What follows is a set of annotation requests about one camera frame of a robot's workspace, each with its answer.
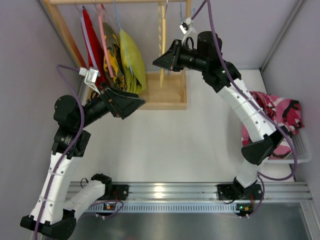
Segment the cream wooden hanger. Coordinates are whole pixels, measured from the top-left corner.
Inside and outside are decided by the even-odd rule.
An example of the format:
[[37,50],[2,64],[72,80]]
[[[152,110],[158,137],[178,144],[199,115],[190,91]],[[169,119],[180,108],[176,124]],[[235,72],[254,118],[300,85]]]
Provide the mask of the cream wooden hanger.
[[158,3],[158,48],[159,56],[162,56],[166,52],[167,44],[167,24],[166,24],[166,12],[168,7],[168,0]]

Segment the pink black patterned trousers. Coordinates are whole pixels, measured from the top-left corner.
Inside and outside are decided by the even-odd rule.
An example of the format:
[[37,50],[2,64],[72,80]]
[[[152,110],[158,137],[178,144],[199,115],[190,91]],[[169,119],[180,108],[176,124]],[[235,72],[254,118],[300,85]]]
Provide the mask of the pink black patterned trousers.
[[[299,129],[303,128],[301,105],[298,100],[279,97],[276,95],[266,94],[259,91],[250,91],[258,105],[263,109],[264,113],[277,123],[280,127],[285,126],[288,136],[291,138],[299,133]],[[242,146],[250,144],[252,141],[250,135],[244,125],[242,125]],[[270,156],[271,160],[282,160],[287,158],[292,150],[286,139],[279,144]]]

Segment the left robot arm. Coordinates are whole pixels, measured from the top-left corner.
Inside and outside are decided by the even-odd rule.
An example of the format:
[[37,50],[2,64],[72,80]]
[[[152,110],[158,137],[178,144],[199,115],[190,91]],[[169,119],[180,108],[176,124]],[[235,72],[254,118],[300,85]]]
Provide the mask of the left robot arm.
[[82,214],[97,200],[116,205],[122,200],[112,178],[96,173],[72,199],[66,200],[73,174],[82,160],[91,134],[84,128],[107,114],[124,120],[146,101],[135,93],[104,85],[85,105],[78,97],[61,96],[54,104],[58,130],[54,136],[48,173],[37,203],[20,226],[55,240],[67,240]]

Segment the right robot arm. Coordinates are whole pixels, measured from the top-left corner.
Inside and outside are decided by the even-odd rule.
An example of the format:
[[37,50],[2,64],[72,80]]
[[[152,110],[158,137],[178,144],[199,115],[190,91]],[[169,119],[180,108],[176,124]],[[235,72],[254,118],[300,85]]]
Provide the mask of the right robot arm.
[[218,198],[225,203],[261,200],[258,173],[283,140],[283,129],[277,129],[263,116],[240,72],[222,58],[221,50],[222,40],[218,35],[203,31],[197,36],[196,48],[175,39],[152,64],[173,72],[183,69],[200,72],[203,80],[231,107],[246,128],[250,143],[241,148],[244,160],[233,182],[217,186]]

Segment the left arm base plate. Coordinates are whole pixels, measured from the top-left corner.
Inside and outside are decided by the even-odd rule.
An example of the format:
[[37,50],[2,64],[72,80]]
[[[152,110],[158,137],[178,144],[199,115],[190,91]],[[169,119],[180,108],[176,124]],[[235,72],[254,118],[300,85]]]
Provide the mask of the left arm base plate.
[[111,193],[108,197],[109,200],[125,201],[129,195],[128,184],[114,184]]

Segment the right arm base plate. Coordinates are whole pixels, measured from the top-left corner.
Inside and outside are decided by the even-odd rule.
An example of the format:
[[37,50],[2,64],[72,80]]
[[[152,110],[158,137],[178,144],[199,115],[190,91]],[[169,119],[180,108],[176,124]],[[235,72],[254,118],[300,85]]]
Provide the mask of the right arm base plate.
[[231,204],[238,199],[238,194],[233,184],[218,184],[217,195],[218,199],[225,204]]

